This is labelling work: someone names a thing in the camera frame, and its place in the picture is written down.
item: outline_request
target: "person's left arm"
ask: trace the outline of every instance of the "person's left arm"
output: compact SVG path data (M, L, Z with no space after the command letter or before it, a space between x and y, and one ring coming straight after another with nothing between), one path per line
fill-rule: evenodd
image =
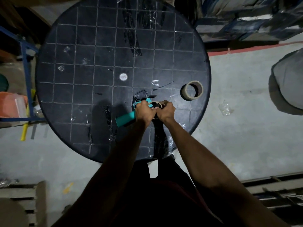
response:
M135 109L130 133L111 151L72 207L53 227L108 226L125 190L144 131L156 114L143 100Z

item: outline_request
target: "blue metal frame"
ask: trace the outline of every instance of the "blue metal frame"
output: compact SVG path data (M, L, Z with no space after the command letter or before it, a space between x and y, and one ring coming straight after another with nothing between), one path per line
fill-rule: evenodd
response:
M28 106L29 106L29 117L27 118L0 118L0 122L18 122L18 121L44 121L45 118L40 118L34 115L34 108L33 108L33 100L32 100L32 81L31 81L31 73L28 68L28 62L26 58L26 49L29 48L33 50L34 52L38 53L39 49L37 49L34 45L31 43L28 43L27 41L23 40L21 37L11 33L7 29L0 26L0 32L3 32L7 36L15 39L20 43L21 47L21 53L22 53L22 62L24 67L24 75L25 75L25 83L26 83L26 92L27 92L27 98L28 98Z

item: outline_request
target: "teal tape dispenser handle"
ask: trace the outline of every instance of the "teal tape dispenser handle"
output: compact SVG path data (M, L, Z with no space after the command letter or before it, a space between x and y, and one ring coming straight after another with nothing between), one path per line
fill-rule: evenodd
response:
M151 99L150 99L150 98L147 98L146 101L147 101L148 103L150 103L150 102L151 102ZM135 108L135 106L137 105L137 103L141 103L141 101L140 101L140 102L135 102L135 103L134 103L134 108ZM125 114L125 115L116 117L116 124L117 124L118 127L121 127L121 126L124 126L125 124L131 122L131 121L134 120L135 118L136 118L135 112L132 111L132 112L130 112L130 113L128 113L128 114Z

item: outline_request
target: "person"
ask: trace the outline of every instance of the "person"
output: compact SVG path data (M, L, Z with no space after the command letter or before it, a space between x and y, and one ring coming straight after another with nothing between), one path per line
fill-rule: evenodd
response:
M161 104L163 109L149 108L145 100L137 104L129 134L53 227L289 226L175 121L171 102ZM158 160L158 176L152 179L147 162L135 162L143 133L156 114L169 129L191 178L172 156Z

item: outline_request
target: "person's left hand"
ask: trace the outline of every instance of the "person's left hand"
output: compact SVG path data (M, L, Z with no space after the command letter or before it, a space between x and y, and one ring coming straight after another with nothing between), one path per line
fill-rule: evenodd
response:
M136 121L142 120L145 123L145 129L149 126L150 122L156 115L156 109L150 108L146 100L142 100L135 108Z

